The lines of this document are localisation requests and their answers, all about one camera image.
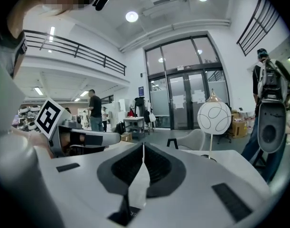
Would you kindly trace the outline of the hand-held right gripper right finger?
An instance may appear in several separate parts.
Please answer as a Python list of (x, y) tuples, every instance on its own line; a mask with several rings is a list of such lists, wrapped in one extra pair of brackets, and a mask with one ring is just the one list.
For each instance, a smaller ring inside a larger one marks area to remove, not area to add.
[(145, 228), (252, 228), (255, 212), (267, 207), (271, 190), (236, 151), (203, 153), (158, 147), (186, 168), (182, 184), (169, 196), (147, 200)]

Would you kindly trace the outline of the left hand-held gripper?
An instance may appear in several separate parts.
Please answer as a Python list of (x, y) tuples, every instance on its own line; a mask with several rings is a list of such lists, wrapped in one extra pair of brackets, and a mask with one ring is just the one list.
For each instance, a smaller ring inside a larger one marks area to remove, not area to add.
[[(62, 130), (81, 129), (81, 119), (48, 98), (42, 105), (35, 125), (48, 139), (49, 148), (55, 157), (64, 157), (61, 148), (60, 132)], [(94, 132), (88, 130), (71, 130), (70, 145), (83, 148), (99, 148), (121, 141), (119, 133)]]

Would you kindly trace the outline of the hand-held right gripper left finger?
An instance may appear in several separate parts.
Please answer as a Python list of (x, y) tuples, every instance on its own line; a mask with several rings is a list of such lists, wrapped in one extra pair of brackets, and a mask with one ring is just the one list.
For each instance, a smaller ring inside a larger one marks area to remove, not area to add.
[(67, 228), (118, 228), (108, 220), (117, 212), (122, 196), (111, 194), (97, 178), (101, 161), (133, 147), (120, 142), (106, 151), (88, 155), (51, 159), (37, 147), (40, 170)]

